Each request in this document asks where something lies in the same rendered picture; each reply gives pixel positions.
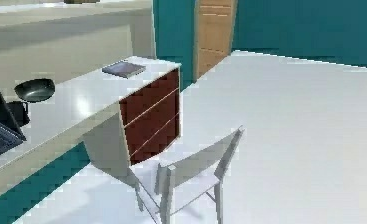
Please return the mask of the white chair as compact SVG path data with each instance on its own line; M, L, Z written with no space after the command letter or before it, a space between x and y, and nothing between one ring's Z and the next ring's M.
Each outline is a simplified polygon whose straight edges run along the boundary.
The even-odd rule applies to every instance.
M216 205L217 224L224 224L223 180L245 132L240 126L194 152L173 149L130 167L138 208L155 224L172 224L172 216L203 195Z

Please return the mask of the grey flat book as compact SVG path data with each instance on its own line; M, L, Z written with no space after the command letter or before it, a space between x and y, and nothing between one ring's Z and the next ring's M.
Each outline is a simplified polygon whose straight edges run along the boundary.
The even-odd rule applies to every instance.
M133 64L127 61L119 61L112 65L102 68L102 71L107 74L118 76L121 78L130 78L143 72L146 69L145 66L139 64Z

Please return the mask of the light wooden room door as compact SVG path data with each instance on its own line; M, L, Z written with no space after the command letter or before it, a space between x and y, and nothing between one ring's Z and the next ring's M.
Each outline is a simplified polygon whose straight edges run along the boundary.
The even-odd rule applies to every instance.
M194 59L198 80L231 52L238 0L198 0Z

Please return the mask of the white desk with red drawers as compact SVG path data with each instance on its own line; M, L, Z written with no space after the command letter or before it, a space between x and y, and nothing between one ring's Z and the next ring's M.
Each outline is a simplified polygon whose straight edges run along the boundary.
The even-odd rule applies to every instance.
M120 101L173 70L179 63L131 56L145 70L128 79L89 72L56 86L47 101L29 106L27 141L0 155L0 196L75 145L84 143L93 166L133 187Z

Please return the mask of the cream cupboard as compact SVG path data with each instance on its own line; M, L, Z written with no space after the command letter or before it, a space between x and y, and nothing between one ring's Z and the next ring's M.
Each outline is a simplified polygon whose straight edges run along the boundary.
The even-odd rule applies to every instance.
M155 56L152 0L0 6L0 89L59 83L129 56Z

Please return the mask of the black bowl lamp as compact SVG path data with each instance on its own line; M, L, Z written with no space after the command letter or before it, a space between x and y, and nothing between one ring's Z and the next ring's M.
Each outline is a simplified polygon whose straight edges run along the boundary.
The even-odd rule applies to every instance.
M38 103L48 100L55 93L55 83L49 78L38 78L22 82L14 87L19 101L7 103L20 127L30 122L28 113L29 103Z

